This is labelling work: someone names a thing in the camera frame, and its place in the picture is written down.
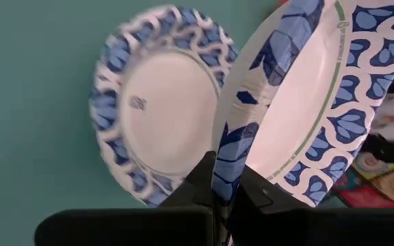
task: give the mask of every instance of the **white plate center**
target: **white plate center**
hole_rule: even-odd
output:
[[[330,107],[325,101],[339,51],[338,20],[330,20],[317,28],[293,63],[250,149],[247,165],[271,182],[285,176],[309,148],[320,112]]]
[[[147,56],[126,80],[120,117],[128,148],[159,173],[190,172],[211,146],[211,77],[189,55],[166,51]]]

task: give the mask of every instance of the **decorative plate border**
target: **decorative plate border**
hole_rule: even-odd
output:
[[[325,3],[334,5],[340,20],[337,28],[346,31],[346,39],[350,37],[350,49],[342,51],[348,55],[347,61],[337,61],[334,79],[337,75],[342,75],[342,79],[334,81],[339,85],[337,94],[330,109],[324,109],[317,122],[318,134],[311,146],[304,148],[306,152],[298,153],[300,160],[275,184],[310,206],[318,204],[358,153],[375,110],[394,79],[394,1],[291,0],[279,28],[270,35],[250,67],[251,70],[261,68],[261,73],[268,78],[269,86],[263,86],[261,92],[266,94],[268,102],[253,96],[256,92],[252,93],[245,81],[233,106],[251,109],[270,104],[317,27]],[[390,25],[390,31],[377,32],[384,29],[383,25]],[[212,186],[225,206],[235,196],[248,151],[265,111],[260,111],[259,115],[255,113],[253,120],[233,113],[227,119]],[[230,125],[241,127],[230,128]]]
[[[159,49],[178,49],[210,71],[219,92],[239,51],[221,26],[197,10],[159,6],[121,24],[97,62],[89,106],[101,155],[122,188],[149,206],[158,206],[183,175],[156,173],[138,163],[120,132],[119,97],[126,70]]]

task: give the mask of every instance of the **teal wall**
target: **teal wall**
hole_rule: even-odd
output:
[[[211,16],[240,47],[276,5],[172,2]],[[162,3],[0,0],[0,245],[33,245],[35,226],[65,208],[142,206],[102,163],[87,97],[106,35]]]

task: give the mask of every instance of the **paper plate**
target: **paper plate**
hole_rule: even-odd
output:
[[[258,33],[267,34],[260,46]],[[357,154],[394,79],[394,0],[292,0],[277,30],[259,27],[239,61],[235,69],[247,72],[233,70],[224,88],[234,91],[232,105],[217,108],[229,115],[213,136],[213,190],[229,203],[247,163],[316,206]]]
[[[157,206],[211,148],[211,127],[238,51],[200,12],[153,8],[110,35],[96,66],[91,115],[120,185]]]

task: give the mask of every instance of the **blue and white paper plate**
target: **blue and white paper plate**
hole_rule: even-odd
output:
[[[286,8],[276,30],[264,23],[249,39],[220,95],[232,103],[217,108],[213,190],[226,205],[248,165],[316,206],[352,163],[394,79],[394,0]]]
[[[159,205],[211,149],[218,94],[237,54],[217,23],[173,5],[108,37],[90,111],[103,159],[134,197]]]

